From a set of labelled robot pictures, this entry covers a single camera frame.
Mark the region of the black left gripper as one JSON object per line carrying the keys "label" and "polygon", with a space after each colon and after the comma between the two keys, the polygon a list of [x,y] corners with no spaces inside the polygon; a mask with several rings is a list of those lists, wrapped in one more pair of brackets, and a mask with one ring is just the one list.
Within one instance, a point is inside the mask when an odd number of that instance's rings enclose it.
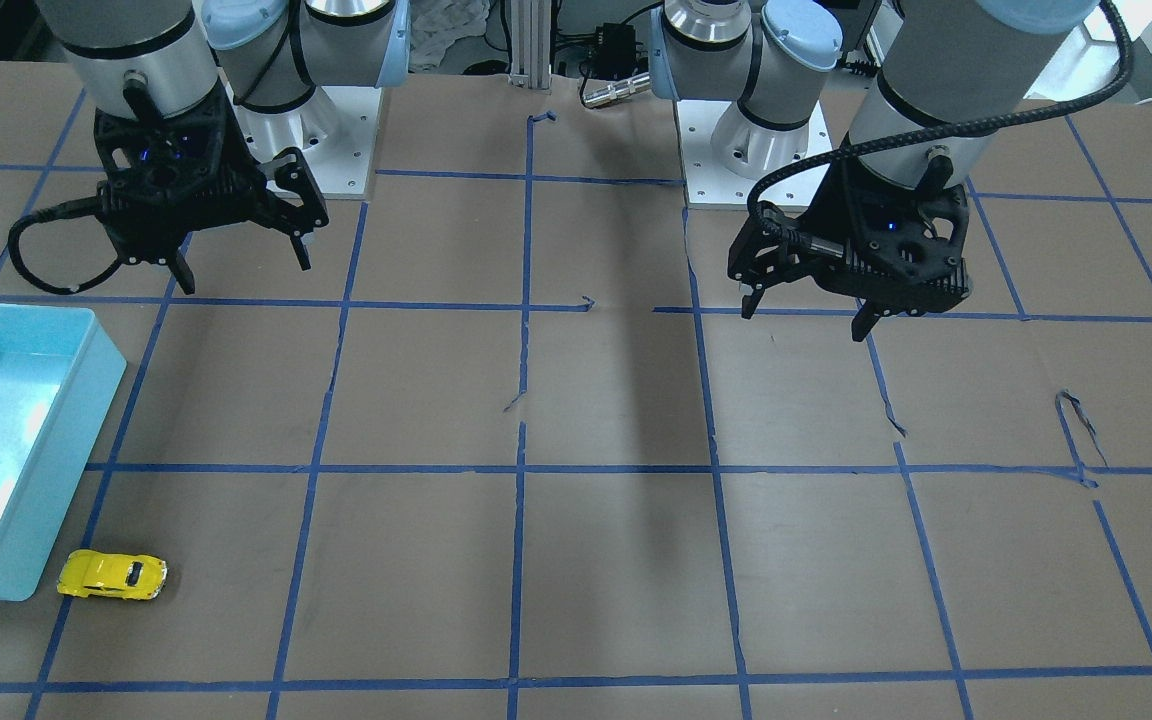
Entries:
{"label": "black left gripper", "polygon": [[963,256],[970,213],[963,184],[950,184],[954,169],[946,152],[932,156],[909,190],[852,158],[831,165],[799,217],[760,200],[727,256],[741,318],[755,318],[768,288],[805,278],[861,300],[858,343],[887,313],[955,309],[972,295],[972,278]]}

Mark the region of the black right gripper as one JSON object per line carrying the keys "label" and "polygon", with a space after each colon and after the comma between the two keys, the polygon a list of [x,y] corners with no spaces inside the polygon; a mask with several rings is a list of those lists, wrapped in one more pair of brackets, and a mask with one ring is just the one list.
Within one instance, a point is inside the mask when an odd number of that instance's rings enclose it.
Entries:
{"label": "black right gripper", "polygon": [[312,268],[308,245],[329,215],[305,156],[289,147],[257,161],[227,96],[209,94],[157,128],[97,109],[93,141],[106,172],[97,217],[120,260],[169,265],[180,291],[194,295],[179,250],[187,234],[252,222],[283,233],[300,270]]}

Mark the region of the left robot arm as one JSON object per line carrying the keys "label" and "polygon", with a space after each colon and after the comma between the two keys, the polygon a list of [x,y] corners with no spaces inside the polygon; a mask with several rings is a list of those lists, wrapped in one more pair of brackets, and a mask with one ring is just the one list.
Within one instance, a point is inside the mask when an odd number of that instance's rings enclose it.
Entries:
{"label": "left robot arm", "polygon": [[[748,141],[726,143],[753,179],[727,274],[751,318],[764,293],[812,279],[861,301],[851,336],[892,314],[946,313],[973,291],[963,256],[965,179],[1000,129],[1092,108],[1123,85],[1020,109],[1096,1],[908,1],[902,24],[838,147],[783,151],[751,168]],[[814,1],[666,1],[652,13],[654,94],[726,101],[772,135],[804,132],[844,54],[835,14]]]}

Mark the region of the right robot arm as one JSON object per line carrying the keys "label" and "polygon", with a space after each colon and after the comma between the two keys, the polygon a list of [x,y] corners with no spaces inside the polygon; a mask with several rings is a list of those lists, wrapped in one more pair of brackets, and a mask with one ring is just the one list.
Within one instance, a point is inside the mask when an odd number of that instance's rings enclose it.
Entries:
{"label": "right robot arm", "polygon": [[[94,105],[105,177],[88,199],[14,223],[12,265],[38,290],[92,290],[123,266],[169,270],[196,291],[184,242],[256,223],[306,242],[329,196],[358,197],[376,132],[349,101],[402,85],[407,1],[40,1],[38,13]],[[92,217],[115,258],[90,281],[50,285],[20,251],[28,227]]]}

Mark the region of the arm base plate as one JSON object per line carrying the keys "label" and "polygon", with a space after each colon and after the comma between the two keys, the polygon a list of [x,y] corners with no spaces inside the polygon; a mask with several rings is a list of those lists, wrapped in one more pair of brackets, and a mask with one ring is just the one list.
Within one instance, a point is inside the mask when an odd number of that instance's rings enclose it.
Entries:
{"label": "arm base plate", "polygon": [[756,181],[833,149],[820,104],[791,131],[755,126],[733,103],[681,100],[675,109],[689,209],[745,209]]}
{"label": "arm base plate", "polygon": [[325,199],[365,200],[385,94],[382,88],[317,88],[300,108],[278,114],[237,108],[236,119],[257,161],[297,146]]}

